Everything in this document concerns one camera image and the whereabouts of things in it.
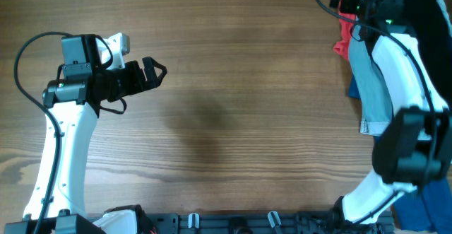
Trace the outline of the black shorts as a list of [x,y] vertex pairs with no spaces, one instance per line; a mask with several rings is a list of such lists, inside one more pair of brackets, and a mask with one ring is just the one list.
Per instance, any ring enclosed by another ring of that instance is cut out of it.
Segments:
[[451,104],[451,36],[437,0],[405,0],[404,16],[417,35],[425,69],[439,95]]

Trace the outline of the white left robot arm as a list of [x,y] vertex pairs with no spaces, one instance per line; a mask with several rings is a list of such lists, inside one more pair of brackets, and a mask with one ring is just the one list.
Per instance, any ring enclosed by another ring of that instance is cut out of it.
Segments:
[[109,209],[96,221],[86,218],[84,206],[88,148],[100,103],[157,88],[167,74],[151,57],[143,64],[112,68],[74,59],[59,67],[64,77],[50,81],[44,93],[48,130],[35,189],[22,221],[6,224],[5,233],[158,233],[139,205]]

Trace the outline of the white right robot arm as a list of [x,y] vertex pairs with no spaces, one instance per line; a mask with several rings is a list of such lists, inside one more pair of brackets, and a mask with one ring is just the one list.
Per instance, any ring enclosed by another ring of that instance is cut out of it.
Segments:
[[372,168],[340,197],[329,230],[381,230],[379,216],[451,167],[451,22],[444,0],[330,0],[350,24],[348,59],[374,136]]

